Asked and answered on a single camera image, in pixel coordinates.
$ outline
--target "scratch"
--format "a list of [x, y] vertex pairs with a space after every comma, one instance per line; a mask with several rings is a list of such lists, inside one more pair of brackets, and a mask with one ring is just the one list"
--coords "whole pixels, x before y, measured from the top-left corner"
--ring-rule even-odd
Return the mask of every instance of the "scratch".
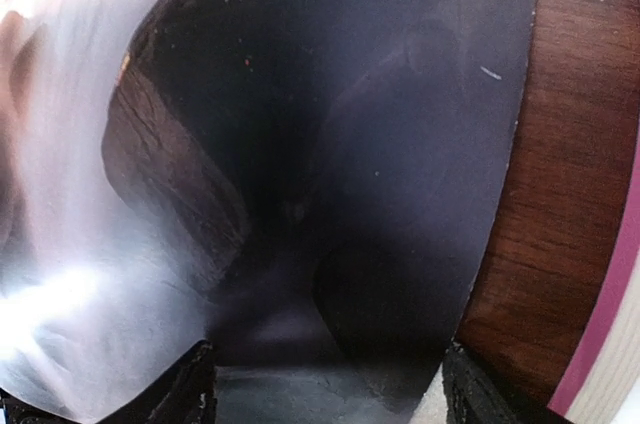
[[502, 80], [502, 76], [500, 74], [496, 74], [495, 72], [490, 71], [489, 69], [487, 69], [484, 66], [480, 66], [480, 70], [482, 72], [484, 72], [487, 76], [493, 77], [496, 81], [501, 81]]

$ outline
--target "wooden surface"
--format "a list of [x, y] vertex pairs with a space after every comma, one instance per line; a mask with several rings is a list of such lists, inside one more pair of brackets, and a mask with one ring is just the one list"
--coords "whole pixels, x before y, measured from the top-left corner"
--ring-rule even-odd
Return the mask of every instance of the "wooden surface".
[[511, 166], [458, 337], [541, 402], [606, 273], [639, 103], [638, 0], [538, 0]]

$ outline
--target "pink stripe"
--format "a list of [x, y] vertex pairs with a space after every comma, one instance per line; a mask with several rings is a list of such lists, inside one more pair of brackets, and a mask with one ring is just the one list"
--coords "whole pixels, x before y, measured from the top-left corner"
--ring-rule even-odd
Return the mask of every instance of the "pink stripe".
[[629, 284], [638, 249], [640, 249], [640, 144], [636, 144], [627, 205], [598, 302], [571, 363], [549, 402], [549, 408], [560, 415], [566, 415], [602, 349]]

